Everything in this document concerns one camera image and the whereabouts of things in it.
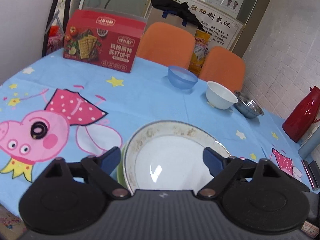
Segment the stainless steel bowl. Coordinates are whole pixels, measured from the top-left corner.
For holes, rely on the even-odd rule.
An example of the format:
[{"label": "stainless steel bowl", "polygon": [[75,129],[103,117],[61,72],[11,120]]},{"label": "stainless steel bowl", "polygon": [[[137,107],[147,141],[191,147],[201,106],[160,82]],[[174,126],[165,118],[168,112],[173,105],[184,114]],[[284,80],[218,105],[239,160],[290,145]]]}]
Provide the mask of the stainless steel bowl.
[{"label": "stainless steel bowl", "polygon": [[240,91],[235,91],[235,95],[238,98],[238,103],[236,103],[234,106],[246,118],[253,119],[258,115],[264,115],[263,110],[255,101],[251,100]]}]

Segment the yellow package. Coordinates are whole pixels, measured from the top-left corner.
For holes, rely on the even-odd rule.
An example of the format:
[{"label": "yellow package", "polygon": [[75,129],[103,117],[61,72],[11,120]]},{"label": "yellow package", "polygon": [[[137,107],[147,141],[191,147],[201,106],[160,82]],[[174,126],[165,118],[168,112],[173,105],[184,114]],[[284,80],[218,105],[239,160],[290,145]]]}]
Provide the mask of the yellow package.
[{"label": "yellow package", "polygon": [[196,45],[192,54],[189,70],[196,76],[200,74],[205,57],[208,54],[208,43],[211,41],[211,36],[201,30],[197,30],[195,34]]}]

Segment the yellow star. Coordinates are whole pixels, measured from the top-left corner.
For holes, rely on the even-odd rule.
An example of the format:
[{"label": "yellow star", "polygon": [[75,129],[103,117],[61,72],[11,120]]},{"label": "yellow star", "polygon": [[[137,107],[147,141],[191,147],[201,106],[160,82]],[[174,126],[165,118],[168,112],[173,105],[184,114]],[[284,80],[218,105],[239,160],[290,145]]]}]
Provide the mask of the yellow star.
[{"label": "yellow star", "polygon": [[251,153],[251,154],[250,154],[250,157],[251,157],[251,159],[253,159],[253,160],[257,159],[257,157],[256,157],[256,155],[255,155],[254,153]]},{"label": "yellow star", "polygon": [[124,86],[124,84],[122,84],[123,79],[116,79],[115,77],[111,77],[110,80],[106,80],[106,81],[112,84],[112,87]]},{"label": "yellow star", "polygon": [[279,139],[279,137],[276,135],[275,132],[271,132],[272,133],[272,137],[276,138],[277,140]]},{"label": "yellow star", "polygon": [[14,89],[14,88],[17,88],[17,86],[18,86],[17,84],[11,84],[9,88]]}]

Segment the blue tablecloth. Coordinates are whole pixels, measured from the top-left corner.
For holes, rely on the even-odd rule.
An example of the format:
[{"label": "blue tablecloth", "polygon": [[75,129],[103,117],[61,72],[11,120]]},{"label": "blue tablecloth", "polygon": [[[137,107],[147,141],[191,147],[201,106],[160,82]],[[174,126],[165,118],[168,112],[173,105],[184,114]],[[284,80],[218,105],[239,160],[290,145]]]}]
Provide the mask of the blue tablecloth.
[{"label": "blue tablecloth", "polygon": [[[33,63],[0,88],[0,203],[18,215],[19,199],[53,158],[77,162],[100,155],[156,120],[198,126],[231,155],[271,158],[311,188],[282,119],[265,111],[247,120],[233,107],[216,109],[206,88],[199,80],[192,90],[178,90],[166,67],[141,58],[131,73],[63,59],[61,50]],[[49,127],[47,139],[31,138],[34,122]]]}]

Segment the dirty plate rim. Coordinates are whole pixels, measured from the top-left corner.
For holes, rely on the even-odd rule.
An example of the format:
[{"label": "dirty plate rim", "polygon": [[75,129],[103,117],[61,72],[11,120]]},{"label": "dirty plate rim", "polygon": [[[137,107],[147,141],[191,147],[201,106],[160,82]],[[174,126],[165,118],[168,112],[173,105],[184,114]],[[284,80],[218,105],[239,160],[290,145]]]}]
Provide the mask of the dirty plate rim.
[{"label": "dirty plate rim", "polygon": [[[155,126],[155,125],[178,125],[180,127],[183,127],[184,129],[194,129],[195,132],[198,132],[199,134],[197,135],[197,137],[200,136],[200,139],[194,139],[195,137],[190,137],[188,135],[180,135],[178,137],[183,137],[183,138],[187,138],[193,142],[196,142],[198,144],[200,144],[200,146],[202,146],[203,148],[205,147],[212,147],[214,148],[221,156],[223,157],[229,157],[230,153],[227,151],[227,149],[219,142],[216,140],[216,138],[214,138],[212,135],[210,135],[209,133],[207,133],[206,131],[191,125],[189,123],[185,123],[185,122],[180,122],[180,121],[175,121],[175,120],[160,120],[160,121],[155,121],[155,122],[151,122],[148,123],[144,126],[142,126],[141,128],[139,128],[129,139],[128,143],[126,143],[126,147],[124,150],[124,154],[123,154],[123,176],[124,176],[124,180],[126,183],[126,186],[128,188],[128,190],[133,194],[135,192],[136,189],[138,189],[138,182],[136,179],[136,161],[138,158],[138,155],[140,153],[140,150],[149,142],[151,141],[151,139],[144,139],[144,142],[142,142],[142,144],[140,145],[140,149],[134,151],[134,146],[137,147],[136,145],[133,145],[136,141],[136,137],[140,135],[140,133],[143,135],[146,133],[146,128]],[[201,142],[199,142],[199,140],[202,141],[207,141],[207,143],[205,145],[201,144]]]}]

